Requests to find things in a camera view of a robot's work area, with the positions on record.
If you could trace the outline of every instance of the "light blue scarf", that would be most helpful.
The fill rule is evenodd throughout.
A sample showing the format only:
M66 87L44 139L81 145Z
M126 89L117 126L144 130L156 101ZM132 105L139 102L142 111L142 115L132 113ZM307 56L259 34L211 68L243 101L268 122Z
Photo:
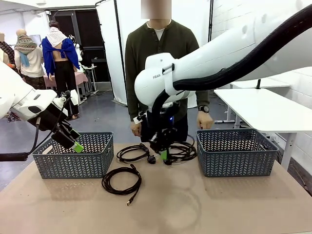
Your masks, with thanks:
M23 54L22 52L19 52L20 55L20 61L25 67L29 67L29 60L27 55Z

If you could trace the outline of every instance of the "franka logo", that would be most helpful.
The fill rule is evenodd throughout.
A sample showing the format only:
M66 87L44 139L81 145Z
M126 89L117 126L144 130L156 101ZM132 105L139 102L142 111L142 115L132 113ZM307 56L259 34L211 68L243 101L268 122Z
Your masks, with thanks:
M156 78L158 78L158 77L161 77L161 75L158 74L157 76L153 76L153 79L156 79Z

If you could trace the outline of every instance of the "man's left hand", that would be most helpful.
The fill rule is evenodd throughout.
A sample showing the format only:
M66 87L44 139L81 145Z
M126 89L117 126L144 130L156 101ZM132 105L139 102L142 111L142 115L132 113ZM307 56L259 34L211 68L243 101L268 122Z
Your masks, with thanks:
M203 111L198 112L197 116L197 127L198 129L211 129L214 120L211 118L209 113Z

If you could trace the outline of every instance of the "pink tablecloth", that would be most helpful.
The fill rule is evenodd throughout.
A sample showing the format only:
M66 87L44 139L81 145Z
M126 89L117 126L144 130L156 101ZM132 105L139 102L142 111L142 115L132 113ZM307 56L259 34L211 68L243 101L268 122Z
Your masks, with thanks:
M88 78L83 72L75 72L76 85L80 85L84 82L88 82ZM46 87L56 87L55 77L52 76L52 81L49 80L47 76L44 76L44 82Z

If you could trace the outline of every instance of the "dark green sweater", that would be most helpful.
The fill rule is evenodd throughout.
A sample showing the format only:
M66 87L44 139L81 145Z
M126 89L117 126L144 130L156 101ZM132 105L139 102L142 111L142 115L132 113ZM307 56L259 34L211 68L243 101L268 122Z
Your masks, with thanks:
M175 59L180 59L198 48L192 31L173 20L165 28L160 41L155 30L149 28L146 23L129 34L126 44L125 67L128 110L131 121L137 117L140 111L148 109L138 101L134 90L135 79L145 69L146 58L154 54L170 53ZM209 105L208 91L196 92L196 96L198 106ZM187 107L187 99L181 100L180 110L175 115L176 121L187 114Z

